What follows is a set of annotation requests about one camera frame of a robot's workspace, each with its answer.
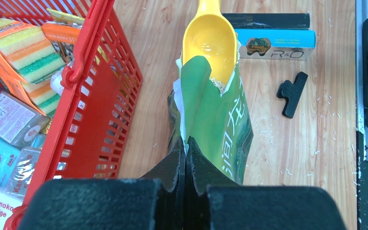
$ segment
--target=black clip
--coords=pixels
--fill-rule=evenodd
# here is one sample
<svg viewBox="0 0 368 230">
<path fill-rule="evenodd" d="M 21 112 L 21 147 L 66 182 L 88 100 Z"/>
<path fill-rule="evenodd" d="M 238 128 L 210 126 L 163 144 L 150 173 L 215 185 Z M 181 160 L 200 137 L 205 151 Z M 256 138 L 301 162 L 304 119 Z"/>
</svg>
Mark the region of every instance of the black clip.
<svg viewBox="0 0 368 230">
<path fill-rule="evenodd" d="M 306 73 L 300 72 L 297 74 L 294 84 L 289 80 L 280 84 L 277 91 L 277 97 L 280 99 L 284 98 L 286 100 L 286 105 L 283 109 L 283 115 L 285 117 L 293 118 L 307 78 L 308 75 Z"/>
</svg>

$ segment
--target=green bag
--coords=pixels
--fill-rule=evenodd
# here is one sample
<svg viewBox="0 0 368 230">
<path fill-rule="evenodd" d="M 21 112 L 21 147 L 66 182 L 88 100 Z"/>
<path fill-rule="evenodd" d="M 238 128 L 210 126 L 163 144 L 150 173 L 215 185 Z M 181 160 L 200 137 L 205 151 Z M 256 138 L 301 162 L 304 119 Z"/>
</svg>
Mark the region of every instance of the green bag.
<svg viewBox="0 0 368 230">
<path fill-rule="evenodd" d="M 194 137 L 209 161 L 242 184 L 253 131 L 239 61 L 222 91 L 209 79 L 211 67 L 205 57 L 193 57 L 184 66 L 180 59 L 176 63 L 180 77 L 168 97 L 170 143 L 181 138 L 187 153 L 188 138 Z"/>
</svg>

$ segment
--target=scoop handle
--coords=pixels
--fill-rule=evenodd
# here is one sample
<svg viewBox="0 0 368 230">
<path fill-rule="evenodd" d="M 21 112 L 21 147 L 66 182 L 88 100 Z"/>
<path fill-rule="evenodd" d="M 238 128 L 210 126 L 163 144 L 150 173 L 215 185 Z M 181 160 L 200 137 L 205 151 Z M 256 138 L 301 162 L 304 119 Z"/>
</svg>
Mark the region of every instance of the scoop handle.
<svg viewBox="0 0 368 230">
<path fill-rule="evenodd" d="M 195 17 L 204 14 L 221 14 L 221 0 L 199 0 L 198 10 Z"/>
</svg>

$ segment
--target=blue box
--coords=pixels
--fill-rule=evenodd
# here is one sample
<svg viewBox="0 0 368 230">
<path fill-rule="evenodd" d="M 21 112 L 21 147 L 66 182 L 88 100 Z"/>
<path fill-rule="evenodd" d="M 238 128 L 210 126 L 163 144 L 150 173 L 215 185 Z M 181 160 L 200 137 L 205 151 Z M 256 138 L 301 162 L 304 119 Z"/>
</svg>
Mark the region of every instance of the blue box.
<svg viewBox="0 0 368 230">
<path fill-rule="evenodd" d="M 235 29 L 241 58 L 307 60 L 316 46 L 313 30 Z"/>
</svg>

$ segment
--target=basket handle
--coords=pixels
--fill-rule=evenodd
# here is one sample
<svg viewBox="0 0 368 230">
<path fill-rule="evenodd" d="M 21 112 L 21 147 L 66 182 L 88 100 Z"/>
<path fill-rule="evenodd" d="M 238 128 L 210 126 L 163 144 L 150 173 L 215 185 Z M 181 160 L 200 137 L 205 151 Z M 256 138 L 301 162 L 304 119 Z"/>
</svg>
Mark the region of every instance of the basket handle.
<svg viewBox="0 0 368 230">
<path fill-rule="evenodd" d="M 105 29 L 106 22 L 109 18 L 109 13 L 113 10 L 115 0 L 93 0 L 91 7 L 85 18 L 84 25 L 80 31 L 76 46 L 74 47 L 74 64 L 73 67 L 65 66 L 62 72 L 62 84 L 66 89 L 72 89 L 73 84 L 78 82 L 85 69 L 86 60 L 93 59 L 96 50 L 92 47 L 97 47 L 101 41 L 102 33 L 98 31 Z"/>
<path fill-rule="evenodd" d="M 3 230 L 16 230 L 19 226 L 23 214 L 26 212 L 27 206 L 19 206 L 13 209 L 13 214 L 6 220 Z"/>
</svg>

